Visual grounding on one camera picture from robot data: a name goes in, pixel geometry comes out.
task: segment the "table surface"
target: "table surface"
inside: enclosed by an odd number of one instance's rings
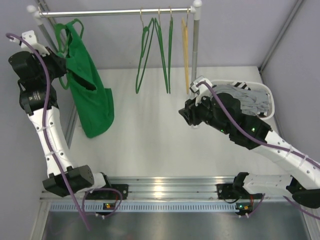
[[[171,69],[171,94],[166,93],[161,68],[145,70],[139,94],[135,93],[137,69],[99,70],[99,74],[104,86],[112,89],[115,118],[105,133],[92,139],[86,137],[77,118],[70,151],[79,166],[89,165],[93,172],[110,177],[285,173],[204,123],[198,128],[186,124],[178,114],[187,99],[184,68]],[[199,67],[197,75],[261,83],[255,66]],[[277,131],[273,118],[266,122]]]

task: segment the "white basket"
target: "white basket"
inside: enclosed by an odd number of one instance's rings
[[[252,81],[237,81],[237,80],[211,80],[213,85],[232,85],[232,83],[245,83],[251,90],[261,90],[264,89],[267,93],[269,93],[269,110],[267,116],[259,116],[262,120],[270,119],[275,114],[275,101],[274,96],[271,93],[271,90],[264,84]]]

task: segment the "white pipe connector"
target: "white pipe connector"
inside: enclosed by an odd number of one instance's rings
[[[194,0],[193,1],[193,7],[191,8],[191,12],[193,12],[193,9],[194,9],[193,20],[195,20],[195,21],[200,20],[201,6],[202,6],[201,0]]]
[[[33,16],[33,18],[38,26],[44,24],[41,20],[39,10],[35,6],[29,5],[26,7],[26,10],[28,11],[28,13],[30,13]]]

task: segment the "green hanger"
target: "green hanger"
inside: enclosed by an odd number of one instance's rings
[[[149,41],[149,46],[148,46],[148,52],[146,53],[146,48],[147,48],[147,43],[149,40],[149,33],[150,33],[151,25],[152,25],[152,31],[151,31],[151,36],[150,36],[150,41]],[[152,37],[154,35],[155,19],[151,18],[148,26],[144,26],[144,22],[142,22],[142,26],[143,26],[143,31],[142,31],[142,41],[141,41],[141,53],[140,53],[138,73],[137,73],[136,79],[135,79],[135,93],[136,94],[139,93],[141,83],[144,78],[144,74],[145,74],[145,70],[146,70],[146,66],[147,66],[147,61],[148,61],[148,57],[149,57],[149,52],[150,52],[150,47],[151,47],[151,42],[152,42]],[[143,71],[141,74],[140,81],[138,82],[142,58],[144,57],[145,53],[146,53],[146,57],[145,57],[145,62],[144,62],[144,66],[143,66]]]
[[[85,27],[83,25],[83,23],[78,19],[75,18],[73,21],[71,21],[69,24],[73,25],[75,23],[79,23],[81,25],[81,33],[80,33],[80,38],[82,38],[82,35],[84,34],[84,30]],[[64,48],[62,49],[62,43],[61,43],[61,31],[65,30],[65,33],[67,35],[66,37],[66,41],[65,41],[65,45]],[[68,45],[71,43],[71,39],[70,39],[70,32],[68,31],[67,27],[65,24],[62,23],[58,23],[54,26],[54,34],[55,34],[55,38],[56,41],[58,43],[58,52],[56,53],[59,57],[64,58],[64,54],[68,54],[67,50],[68,50]],[[63,89],[67,90],[69,88],[69,81],[66,81],[66,84],[64,83],[64,81],[62,81],[62,78],[59,77],[59,82],[61,84],[61,86],[63,87]]]
[[[170,27],[169,27],[168,75],[167,75],[167,67],[166,67],[166,60],[165,60],[165,51],[164,51],[164,44],[163,44],[163,38],[162,38],[161,24],[158,23],[158,20],[156,18],[154,19],[154,22],[155,22],[155,31],[156,31],[156,35],[158,37],[158,42],[159,42],[159,47],[160,47],[165,89],[166,89],[166,93],[170,94],[171,93],[171,83],[170,83],[171,52],[172,52],[172,36],[173,36],[174,20],[171,15]]]

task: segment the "gray floor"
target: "gray floor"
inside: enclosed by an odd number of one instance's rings
[[[52,212],[48,219],[43,240],[310,239],[302,215],[288,203],[263,203],[249,219],[233,213],[118,213],[105,220],[90,215],[91,232],[75,212]]]

